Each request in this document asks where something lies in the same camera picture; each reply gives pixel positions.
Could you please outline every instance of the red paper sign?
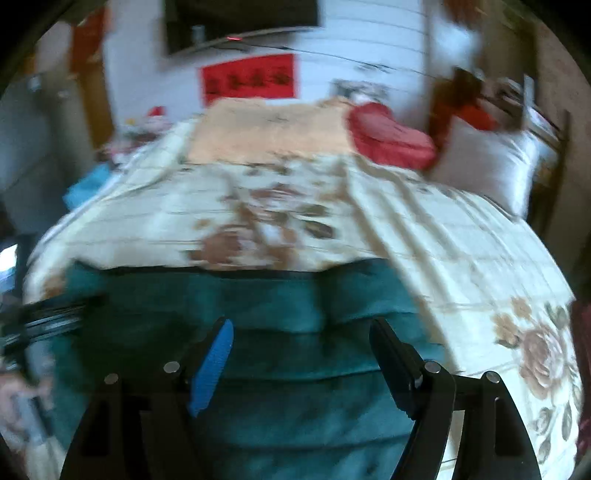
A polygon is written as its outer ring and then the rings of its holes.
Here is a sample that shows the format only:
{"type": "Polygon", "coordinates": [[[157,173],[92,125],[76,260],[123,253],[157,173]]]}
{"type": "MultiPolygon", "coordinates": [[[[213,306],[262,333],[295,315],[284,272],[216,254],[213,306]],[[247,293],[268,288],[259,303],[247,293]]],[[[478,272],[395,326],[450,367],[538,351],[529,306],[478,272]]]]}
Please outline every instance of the red paper sign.
{"type": "Polygon", "coordinates": [[[203,102],[219,97],[294,98],[294,55],[267,55],[201,69],[203,102]]]}

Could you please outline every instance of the screw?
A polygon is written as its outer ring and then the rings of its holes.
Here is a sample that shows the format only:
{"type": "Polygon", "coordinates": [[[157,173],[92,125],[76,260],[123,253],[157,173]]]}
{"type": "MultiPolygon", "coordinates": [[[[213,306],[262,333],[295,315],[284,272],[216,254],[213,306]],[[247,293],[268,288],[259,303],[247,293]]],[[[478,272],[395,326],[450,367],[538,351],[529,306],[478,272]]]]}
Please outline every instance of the screw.
{"type": "Polygon", "coordinates": [[[501,378],[499,377],[499,374],[496,372],[486,372],[486,379],[489,382],[493,382],[493,383],[498,383],[501,381],[501,378]]]}
{"type": "Polygon", "coordinates": [[[441,371],[441,365],[439,365],[437,362],[428,361],[425,363],[425,370],[432,374],[438,374],[441,371]]]}
{"type": "Polygon", "coordinates": [[[181,368],[181,366],[178,362],[168,362],[164,365],[164,371],[168,374],[177,372],[179,368],[181,368]]]}
{"type": "Polygon", "coordinates": [[[109,374],[105,377],[105,383],[107,385],[113,385],[115,383],[117,383],[119,380],[119,375],[117,374],[109,374]]]}

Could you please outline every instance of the floral bedspread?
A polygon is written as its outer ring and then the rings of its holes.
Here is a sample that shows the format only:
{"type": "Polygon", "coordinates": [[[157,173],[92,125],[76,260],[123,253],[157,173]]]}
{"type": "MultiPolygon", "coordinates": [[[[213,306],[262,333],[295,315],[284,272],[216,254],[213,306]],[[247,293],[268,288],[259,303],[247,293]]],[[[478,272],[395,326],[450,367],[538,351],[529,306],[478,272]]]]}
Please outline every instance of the floral bedspread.
{"type": "MultiPolygon", "coordinates": [[[[433,339],[447,347],[448,369],[499,372],[543,478],[569,477],[582,404],[572,293],[525,222],[357,155],[187,166],[192,128],[178,124],[111,193],[43,243],[27,278],[29,301],[59,293],[74,259],[102,268],[317,271],[388,258],[433,339]]],[[[440,479],[452,477],[460,432],[458,413],[440,479]]]]}

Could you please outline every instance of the black screen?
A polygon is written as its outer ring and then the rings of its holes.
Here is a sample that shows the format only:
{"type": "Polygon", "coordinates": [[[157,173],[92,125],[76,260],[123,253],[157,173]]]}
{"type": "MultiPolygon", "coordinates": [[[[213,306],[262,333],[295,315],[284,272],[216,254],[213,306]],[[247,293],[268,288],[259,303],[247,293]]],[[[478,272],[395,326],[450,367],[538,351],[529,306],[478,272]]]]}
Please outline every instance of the black screen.
{"type": "Polygon", "coordinates": [[[164,1],[169,53],[230,35],[319,24],[317,0],[164,1]]]}

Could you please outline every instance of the green cloth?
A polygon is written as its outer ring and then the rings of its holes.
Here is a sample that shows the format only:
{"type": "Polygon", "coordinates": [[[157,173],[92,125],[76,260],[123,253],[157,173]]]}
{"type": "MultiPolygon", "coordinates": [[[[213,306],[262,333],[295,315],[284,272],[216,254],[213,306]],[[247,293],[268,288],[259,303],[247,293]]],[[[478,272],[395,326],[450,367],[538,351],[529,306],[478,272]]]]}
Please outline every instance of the green cloth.
{"type": "Polygon", "coordinates": [[[424,359],[443,359],[385,260],[321,273],[76,264],[67,285],[68,295],[103,292],[107,301],[79,333],[53,340],[64,446],[105,375],[149,378],[218,317],[233,321],[222,379],[193,425],[216,480],[389,478],[413,423],[379,371],[369,322],[385,317],[424,359]]]}

